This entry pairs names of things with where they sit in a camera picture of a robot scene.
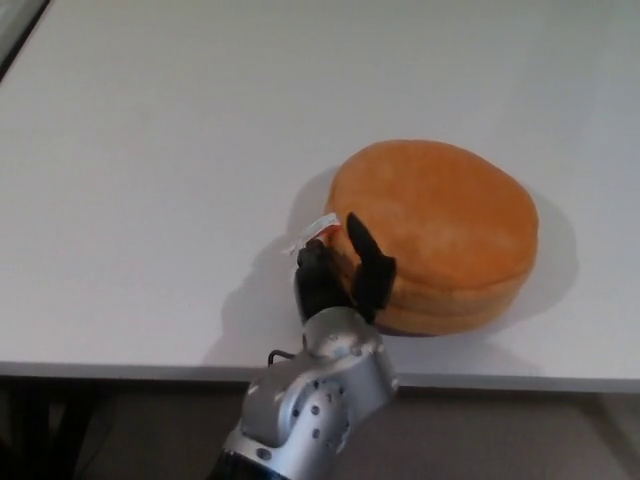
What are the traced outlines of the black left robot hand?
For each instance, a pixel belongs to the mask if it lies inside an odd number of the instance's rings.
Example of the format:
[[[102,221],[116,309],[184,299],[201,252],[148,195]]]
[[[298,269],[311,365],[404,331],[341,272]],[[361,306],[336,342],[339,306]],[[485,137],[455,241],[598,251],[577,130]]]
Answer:
[[[349,287],[340,280],[337,263],[327,240],[338,232],[348,240],[360,259]],[[289,249],[295,257],[293,276],[296,304],[301,318],[309,320],[331,307],[348,307],[372,325],[390,300],[397,261],[378,246],[366,225],[354,213],[344,221],[330,212],[306,227]]]

